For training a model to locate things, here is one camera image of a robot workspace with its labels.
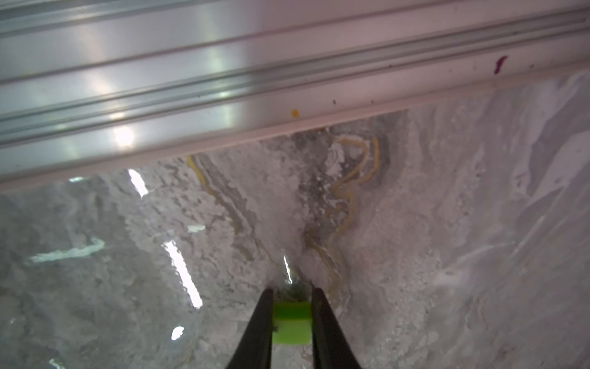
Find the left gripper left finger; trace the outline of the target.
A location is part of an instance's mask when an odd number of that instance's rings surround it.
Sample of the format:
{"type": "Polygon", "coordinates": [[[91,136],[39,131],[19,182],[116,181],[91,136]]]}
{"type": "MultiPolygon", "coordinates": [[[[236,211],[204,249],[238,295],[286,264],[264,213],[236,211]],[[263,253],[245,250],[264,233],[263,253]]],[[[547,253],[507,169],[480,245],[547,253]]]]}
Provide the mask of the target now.
{"type": "Polygon", "coordinates": [[[269,369],[273,337],[273,290],[261,294],[227,369],[269,369]]]}

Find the green usb cap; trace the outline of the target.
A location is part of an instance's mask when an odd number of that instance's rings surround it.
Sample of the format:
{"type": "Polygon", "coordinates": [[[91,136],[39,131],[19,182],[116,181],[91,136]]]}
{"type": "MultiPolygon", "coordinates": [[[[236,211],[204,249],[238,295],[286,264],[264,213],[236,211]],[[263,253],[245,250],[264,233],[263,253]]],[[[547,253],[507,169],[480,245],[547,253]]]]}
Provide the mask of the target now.
{"type": "Polygon", "coordinates": [[[308,345],[312,341],[310,302],[275,302],[273,306],[274,344],[308,345]]]}

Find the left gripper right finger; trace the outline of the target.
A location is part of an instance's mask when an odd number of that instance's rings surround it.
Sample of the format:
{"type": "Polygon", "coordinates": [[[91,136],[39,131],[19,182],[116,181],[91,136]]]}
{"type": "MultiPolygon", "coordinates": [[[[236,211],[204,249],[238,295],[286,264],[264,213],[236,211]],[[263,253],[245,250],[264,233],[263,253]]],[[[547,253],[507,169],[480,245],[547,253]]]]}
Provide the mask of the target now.
{"type": "Polygon", "coordinates": [[[313,367],[361,369],[321,288],[311,297],[313,367]]]}

